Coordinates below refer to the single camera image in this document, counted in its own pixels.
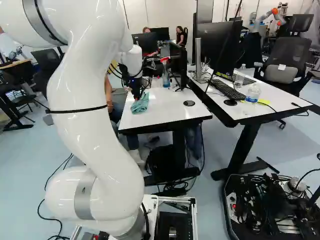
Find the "woman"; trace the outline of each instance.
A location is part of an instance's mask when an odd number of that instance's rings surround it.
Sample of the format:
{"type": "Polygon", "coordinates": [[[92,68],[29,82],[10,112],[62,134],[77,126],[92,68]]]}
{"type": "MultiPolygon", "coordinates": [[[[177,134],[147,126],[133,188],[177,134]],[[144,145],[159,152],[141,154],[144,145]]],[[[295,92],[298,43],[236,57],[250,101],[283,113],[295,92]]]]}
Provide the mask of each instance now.
{"type": "Polygon", "coordinates": [[[175,31],[176,31],[176,44],[184,47],[186,45],[187,39],[184,34],[184,30],[182,26],[177,26],[175,31]]]}

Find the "black bag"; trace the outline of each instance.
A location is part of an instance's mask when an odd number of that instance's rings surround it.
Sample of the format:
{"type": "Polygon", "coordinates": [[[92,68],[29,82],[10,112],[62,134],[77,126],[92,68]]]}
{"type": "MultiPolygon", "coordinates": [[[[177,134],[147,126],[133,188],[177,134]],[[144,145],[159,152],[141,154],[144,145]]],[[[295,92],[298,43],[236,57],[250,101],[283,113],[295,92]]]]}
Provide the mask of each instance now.
{"type": "Polygon", "coordinates": [[[174,180],[175,176],[185,168],[182,163],[176,161],[176,151],[172,144],[159,146],[150,151],[146,159],[147,167],[155,178],[161,180],[174,180]]]}
{"type": "Polygon", "coordinates": [[[245,64],[247,69],[254,68],[255,62],[262,63],[261,36],[258,32],[250,32],[239,44],[240,52],[237,62],[234,64],[238,69],[245,64]]]}

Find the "paper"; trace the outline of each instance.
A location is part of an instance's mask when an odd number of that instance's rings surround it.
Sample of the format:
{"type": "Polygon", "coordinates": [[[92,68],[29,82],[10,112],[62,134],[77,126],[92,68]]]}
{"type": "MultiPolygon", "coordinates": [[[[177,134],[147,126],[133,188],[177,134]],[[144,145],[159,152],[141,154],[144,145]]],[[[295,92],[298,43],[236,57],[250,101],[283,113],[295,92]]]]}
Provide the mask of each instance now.
{"type": "Polygon", "coordinates": [[[284,71],[286,69],[286,65],[279,64],[278,70],[284,71]]]}
{"type": "Polygon", "coordinates": [[[262,105],[267,104],[267,105],[269,105],[269,104],[270,104],[270,101],[269,101],[269,100],[266,100],[266,99],[260,98],[259,101],[258,101],[258,104],[262,104],[262,105]]]}

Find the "robot end effector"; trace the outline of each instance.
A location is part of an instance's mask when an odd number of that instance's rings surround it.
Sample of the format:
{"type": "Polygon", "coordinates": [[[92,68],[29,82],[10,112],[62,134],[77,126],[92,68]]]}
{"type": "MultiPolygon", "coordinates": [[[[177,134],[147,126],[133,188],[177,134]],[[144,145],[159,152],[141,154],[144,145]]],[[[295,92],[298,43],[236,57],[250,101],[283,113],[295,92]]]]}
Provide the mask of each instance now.
{"type": "Polygon", "coordinates": [[[142,96],[143,91],[144,91],[144,89],[142,87],[142,74],[143,74],[142,71],[143,71],[144,64],[145,64],[145,61],[143,60],[143,63],[141,64],[141,67],[140,67],[140,70],[138,71],[138,73],[132,75],[128,72],[127,64],[124,64],[123,60],[118,63],[119,69],[122,73],[121,81],[123,81],[123,84],[125,86],[127,86],[131,89],[131,93],[132,93],[133,98],[135,100],[139,100],[142,96]]]}
{"type": "Polygon", "coordinates": [[[274,16],[274,19],[277,20],[277,25],[278,26],[282,26],[286,23],[286,20],[281,16],[281,14],[279,13],[279,10],[274,7],[273,9],[271,9],[270,11],[268,11],[266,14],[262,15],[261,17],[259,17],[258,19],[255,20],[254,23],[254,28],[253,28],[253,33],[258,33],[259,32],[259,27],[260,27],[260,23],[267,19],[270,15],[274,16]]]}

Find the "person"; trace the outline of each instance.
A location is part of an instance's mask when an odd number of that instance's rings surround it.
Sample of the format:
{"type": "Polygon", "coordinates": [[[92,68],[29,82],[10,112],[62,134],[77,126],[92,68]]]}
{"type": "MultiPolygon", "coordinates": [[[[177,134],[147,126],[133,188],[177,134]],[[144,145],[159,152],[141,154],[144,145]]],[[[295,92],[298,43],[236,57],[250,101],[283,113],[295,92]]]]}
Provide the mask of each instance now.
{"type": "Polygon", "coordinates": [[[143,29],[142,29],[142,33],[145,34],[145,33],[151,33],[151,30],[150,28],[148,28],[147,26],[145,26],[143,29]]]}
{"type": "Polygon", "coordinates": [[[184,47],[186,45],[187,39],[184,34],[184,30],[182,26],[177,26],[175,31],[176,31],[176,44],[184,47]]]}
{"type": "MultiPolygon", "coordinates": [[[[151,33],[151,29],[147,26],[145,26],[143,29],[142,29],[142,33],[143,34],[147,34],[147,33],[151,33]]],[[[153,57],[155,55],[157,55],[159,52],[158,51],[154,51],[152,53],[149,53],[149,54],[146,54],[147,57],[153,57]]]]}
{"type": "MultiPolygon", "coordinates": [[[[118,137],[118,126],[117,123],[121,120],[122,113],[124,111],[118,103],[112,101],[112,86],[110,84],[109,78],[105,75],[104,78],[104,90],[106,97],[106,104],[109,112],[109,117],[111,120],[112,128],[115,132],[115,135],[118,137]]],[[[128,153],[134,159],[134,161],[139,166],[144,166],[145,162],[141,159],[139,153],[139,139],[137,135],[127,135],[126,140],[128,143],[129,151],[128,153]]]]}

